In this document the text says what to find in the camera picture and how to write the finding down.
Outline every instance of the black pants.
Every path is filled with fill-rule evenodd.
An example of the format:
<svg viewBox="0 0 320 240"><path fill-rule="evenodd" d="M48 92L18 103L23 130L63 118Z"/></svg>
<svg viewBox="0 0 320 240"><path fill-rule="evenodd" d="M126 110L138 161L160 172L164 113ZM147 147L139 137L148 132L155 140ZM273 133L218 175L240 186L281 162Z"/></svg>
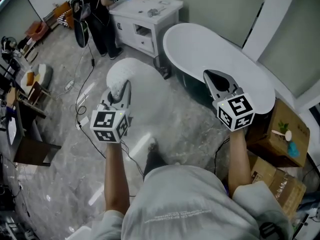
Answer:
<svg viewBox="0 0 320 240"><path fill-rule="evenodd" d="M85 19L96 48L101 55L109 53L110 57L118 54L116 34L108 9L99 3L96 9L91 8L91 14Z"/></svg>
<svg viewBox="0 0 320 240"><path fill-rule="evenodd" d="M145 180L145 177L148 173L150 173L153 169L167 166L168 164L162 159L161 155L156 151L151 151L148 154L145 169L143 172L143 180Z"/></svg>

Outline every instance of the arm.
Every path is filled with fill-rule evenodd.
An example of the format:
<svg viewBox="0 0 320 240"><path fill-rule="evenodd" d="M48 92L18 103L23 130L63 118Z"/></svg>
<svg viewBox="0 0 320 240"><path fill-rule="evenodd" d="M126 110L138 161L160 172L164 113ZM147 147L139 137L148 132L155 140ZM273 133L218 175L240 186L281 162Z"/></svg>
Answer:
<svg viewBox="0 0 320 240"><path fill-rule="evenodd" d="M100 0L100 1L101 1L101 4L106 7L113 5L115 3L114 1L111 1L111 0Z"/></svg>
<svg viewBox="0 0 320 240"><path fill-rule="evenodd" d="M104 198L106 211L126 214L130 206L129 188L120 143L108 143L106 147Z"/></svg>
<svg viewBox="0 0 320 240"><path fill-rule="evenodd" d="M251 184L251 170L247 154L245 134L242 129L230 134L230 163L228 185L230 196L237 187Z"/></svg>

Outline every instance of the cardboard box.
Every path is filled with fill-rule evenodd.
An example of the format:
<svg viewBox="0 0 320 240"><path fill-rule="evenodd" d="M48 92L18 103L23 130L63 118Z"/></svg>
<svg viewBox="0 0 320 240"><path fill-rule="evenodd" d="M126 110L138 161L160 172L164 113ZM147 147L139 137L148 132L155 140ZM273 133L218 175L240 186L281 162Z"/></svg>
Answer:
<svg viewBox="0 0 320 240"><path fill-rule="evenodd" d="M292 141L299 151L298 157L288 154L288 142L278 132L292 132ZM303 167L306 162L310 130L306 124L280 99L266 115L256 115L246 135L248 150L275 167Z"/></svg>
<svg viewBox="0 0 320 240"><path fill-rule="evenodd" d="M252 183L264 181L291 220L306 192L306 186L256 155L249 156Z"/></svg>

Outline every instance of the blue object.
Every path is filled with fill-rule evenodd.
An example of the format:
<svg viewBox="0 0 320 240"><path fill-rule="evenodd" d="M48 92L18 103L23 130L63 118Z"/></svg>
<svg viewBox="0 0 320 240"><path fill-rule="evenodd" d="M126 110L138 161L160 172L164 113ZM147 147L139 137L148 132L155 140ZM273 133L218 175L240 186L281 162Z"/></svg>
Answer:
<svg viewBox="0 0 320 240"><path fill-rule="evenodd" d="M299 150L297 149L297 145L293 141L290 141L288 144L288 154L292 158L300 156Z"/></svg>

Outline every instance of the white bathtub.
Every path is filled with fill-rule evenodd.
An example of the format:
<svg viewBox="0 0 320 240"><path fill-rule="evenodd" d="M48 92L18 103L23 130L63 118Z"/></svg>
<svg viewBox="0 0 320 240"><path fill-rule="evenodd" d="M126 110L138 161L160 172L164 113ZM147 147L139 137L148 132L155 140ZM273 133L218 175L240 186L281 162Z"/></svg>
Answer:
<svg viewBox="0 0 320 240"><path fill-rule="evenodd" d="M177 76L189 93L201 92L198 96L203 93L208 100L203 71L218 70L231 75L250 95L257 114L266 114L274 107L275 90L267 75L240 49L208 28L192 23L174 25L165 33L163 47L169 60L183 72Z"/></svg>

